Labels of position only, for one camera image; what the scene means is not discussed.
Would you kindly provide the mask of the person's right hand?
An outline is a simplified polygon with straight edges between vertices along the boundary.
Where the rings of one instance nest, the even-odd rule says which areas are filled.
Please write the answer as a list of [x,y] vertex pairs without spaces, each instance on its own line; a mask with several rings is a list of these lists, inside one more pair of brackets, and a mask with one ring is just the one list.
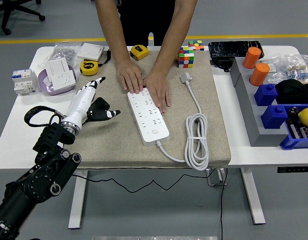
[[130,60],[116,64],[117,78],[124,91],[140,93],[143,90],[143,77],[140,67]]

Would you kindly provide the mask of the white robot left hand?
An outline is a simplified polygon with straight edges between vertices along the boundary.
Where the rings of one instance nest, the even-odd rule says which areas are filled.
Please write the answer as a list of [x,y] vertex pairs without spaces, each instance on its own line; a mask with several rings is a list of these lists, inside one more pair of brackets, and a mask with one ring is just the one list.
[[80,88],[73,97],[66,117],[61,121],[72,123],[76,126],[85,122],[101,122],[116,117],[121,113],[120,110],[110,110],[110,105],[102,98],[94,100],[97,87],[106,79],[105,76],[92,80]]

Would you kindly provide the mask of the person's left hand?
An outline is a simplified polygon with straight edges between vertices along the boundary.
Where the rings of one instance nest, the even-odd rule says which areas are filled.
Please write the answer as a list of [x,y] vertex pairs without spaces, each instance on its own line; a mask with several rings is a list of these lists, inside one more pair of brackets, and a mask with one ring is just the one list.
[[155,106],[161,114],[171,105],[170,89],[167,75],[159,71],[151,71],[143,80]]

